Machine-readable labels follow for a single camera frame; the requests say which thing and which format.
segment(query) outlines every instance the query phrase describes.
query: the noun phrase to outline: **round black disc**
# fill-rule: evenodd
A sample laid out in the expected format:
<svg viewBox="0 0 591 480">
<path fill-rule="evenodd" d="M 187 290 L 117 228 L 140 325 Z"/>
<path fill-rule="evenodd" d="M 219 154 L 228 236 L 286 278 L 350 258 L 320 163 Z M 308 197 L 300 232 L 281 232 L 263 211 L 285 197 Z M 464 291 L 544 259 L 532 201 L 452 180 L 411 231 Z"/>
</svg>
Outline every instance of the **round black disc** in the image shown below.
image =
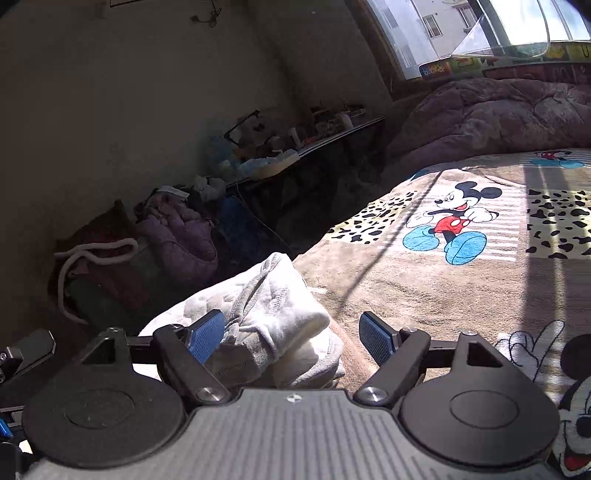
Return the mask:
<svg viewBox="0 0 591 480">
<path fill-rule="evenodd" d="M 183 404 L 171 387 L 111 365 L 84 366 L 56 377 L 23 412 L 23 427 L 35 450 L 86 469 L 112 468 L 150 455 L 183 420 Z"/>
<path fill-rule="evenodd" d="M 543 456 L 558 433 L 556 408 L 525 375 L 494 370 L 499 375 L 451 373 L 415 387 L 400 409 L 406 431 L 464 465 L 501 468 Z"/>
</svg>

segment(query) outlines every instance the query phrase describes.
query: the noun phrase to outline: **purple comforter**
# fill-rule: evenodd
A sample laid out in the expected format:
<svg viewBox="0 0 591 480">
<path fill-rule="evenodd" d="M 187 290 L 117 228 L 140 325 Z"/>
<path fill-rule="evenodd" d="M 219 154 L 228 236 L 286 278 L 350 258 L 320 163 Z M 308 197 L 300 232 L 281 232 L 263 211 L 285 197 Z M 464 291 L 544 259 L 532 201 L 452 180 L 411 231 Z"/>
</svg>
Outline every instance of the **purple comforter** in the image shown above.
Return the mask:
<svg viewBox="0 0 591 480">
<path fill-rule="evenodd" d="M 591 86 L 458 80 L 430 94 L 408 117 L 388 146 L 384 176 L 477 155 L 564 147 L 591 147 Z"/>
</svg>

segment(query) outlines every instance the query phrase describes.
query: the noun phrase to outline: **white rope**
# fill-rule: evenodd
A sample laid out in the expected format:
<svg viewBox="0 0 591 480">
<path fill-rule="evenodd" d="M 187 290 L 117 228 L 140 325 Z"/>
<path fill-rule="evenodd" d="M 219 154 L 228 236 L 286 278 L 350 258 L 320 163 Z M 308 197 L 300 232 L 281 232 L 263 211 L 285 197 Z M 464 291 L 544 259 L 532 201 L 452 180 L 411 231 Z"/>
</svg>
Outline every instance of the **white rope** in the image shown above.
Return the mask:
<svg viewBox="0 0 591 480">
<path fill-rule="evenodd" d="M 131 246 L 132 250 L 129 253 L 119 255 L 118 257 L 97 257 L 93 253 L 89 252 L 88 250 L 113 250 L 116 248 L 124 247 L 126 245 Z M 62 265 L 60 270 L 60 275 L 57 279 L 57 306 L 60 311 L 70 320 L 81 323 L 83 325 L 88 325 L 88 322 L 84 319 L 73 315 L 72 313 L 66 310 L 64 305 L 64 284 L 66 282 L 66 274 L 70 267 L 81 257 L 85 257 L 91 262 L 97 265 L 114 265 L 123 262 L 127 262 L 130 260 L 139 250 L 139 246 L 137 241 L 134 238 L 124 238 L 123 240 L 118 240 L 116 242 L 111 242 L 107 244 L 83 244 L 77 245 L 71 250 L 67 252 L 56 252 L 54 253 L 54 257 L 56 258 L 67 258 L 66 262 Z"/>
</svg>

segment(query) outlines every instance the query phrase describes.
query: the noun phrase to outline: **blue gripper pad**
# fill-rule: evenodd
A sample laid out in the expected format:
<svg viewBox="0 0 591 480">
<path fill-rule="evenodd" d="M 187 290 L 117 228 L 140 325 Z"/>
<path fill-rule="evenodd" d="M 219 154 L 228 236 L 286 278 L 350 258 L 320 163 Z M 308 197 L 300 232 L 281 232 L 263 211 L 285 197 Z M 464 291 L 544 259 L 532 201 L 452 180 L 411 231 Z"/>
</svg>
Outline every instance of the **blue gripper pad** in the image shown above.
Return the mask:
<svg viewBox="0 0 591 480">
<path fill-rule="evenodd" d="M 212 310 L 188 327 L 187 349 L 200 364 L 204 364 L 222 341 L 226 317 L 219 310 Z"/>
<path fill-rule="evenodd" d="M 380 366 L 395 353 L 396 335 L 396 330 L 371 312 L 363 312 L 359 318 L 359 339 Z"/>
<path fill-rule="evenodd" d="M 14 435 L 12 434 L 10 429 L 8 428 L 8 425 L 6 424 L 6 422 L 4 420 L 0 419 L 0 438 L 11 439 L 13 436 Z"/>
</svg>

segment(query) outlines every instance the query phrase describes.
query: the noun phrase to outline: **purple jacket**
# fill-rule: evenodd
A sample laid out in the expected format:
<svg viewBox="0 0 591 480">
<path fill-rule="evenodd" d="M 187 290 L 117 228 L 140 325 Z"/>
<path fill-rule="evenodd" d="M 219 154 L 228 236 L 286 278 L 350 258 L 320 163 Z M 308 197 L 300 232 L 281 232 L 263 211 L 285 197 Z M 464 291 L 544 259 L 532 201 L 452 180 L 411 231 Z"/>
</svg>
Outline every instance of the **purple jacket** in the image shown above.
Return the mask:
<svg viewBox="0 0 591 480">
<path fill-rule="evenodd" d="M 203 285 L 217 270 L 212 227 L 182 200 L 156 193 L 145 204 L 137 229 L 155 247 L 166 272 L 181 283 Z"/>
</svg>

